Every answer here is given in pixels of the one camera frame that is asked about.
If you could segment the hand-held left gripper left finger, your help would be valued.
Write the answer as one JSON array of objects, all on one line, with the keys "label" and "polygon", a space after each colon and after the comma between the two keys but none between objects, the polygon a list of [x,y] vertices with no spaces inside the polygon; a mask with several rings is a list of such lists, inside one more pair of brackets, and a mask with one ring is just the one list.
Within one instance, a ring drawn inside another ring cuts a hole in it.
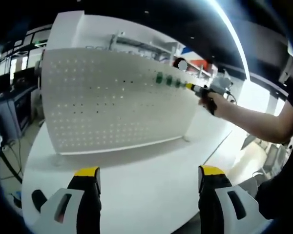
[{"label": "hand-held left gripper left finger", "polygon": [[41,207],[41,234],[99,234],[100,167],[82,168]]}]

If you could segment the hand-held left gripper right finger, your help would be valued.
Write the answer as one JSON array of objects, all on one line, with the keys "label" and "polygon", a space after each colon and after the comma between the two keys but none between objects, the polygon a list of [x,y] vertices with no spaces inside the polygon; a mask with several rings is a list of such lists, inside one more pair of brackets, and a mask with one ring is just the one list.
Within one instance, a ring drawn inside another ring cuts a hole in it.
[{"label": "hand-held left gripper right finger", "polygon": [[252,234],[257,202],[240,186],[232,186],[214,166],[198,167],[198,209],[202,234]]}]

